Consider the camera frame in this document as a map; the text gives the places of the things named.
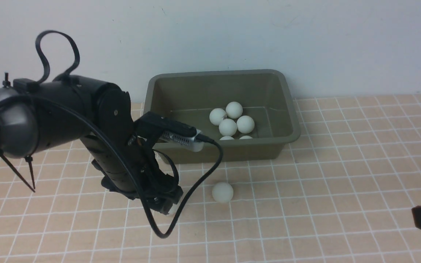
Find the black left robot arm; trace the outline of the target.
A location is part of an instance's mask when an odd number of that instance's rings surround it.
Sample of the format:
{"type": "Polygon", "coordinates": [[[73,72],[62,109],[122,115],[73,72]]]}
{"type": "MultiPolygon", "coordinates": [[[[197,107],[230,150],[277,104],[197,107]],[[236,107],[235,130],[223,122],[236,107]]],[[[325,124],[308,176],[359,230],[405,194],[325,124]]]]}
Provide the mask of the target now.
{"type": "Polygon", "coordinates": [[[5,74],[0,88],[0,158],[31,162],[35,153],[80,140],[103,173],[101,184],[145,203],[147,211],[173,214],[183,195],[176,168],[162,172],[153,146],[165,134],[194,136],[196,130],[155,113],[137,120],[130,114],[130,95],[118,85],[72,75],[80,63],[75,41],[60,32],[72,47],[75,60],[48,82],[50,65],[41,49],[40,33],[35,48],[43,66],[40,80],[9,81],[5,74]]]}

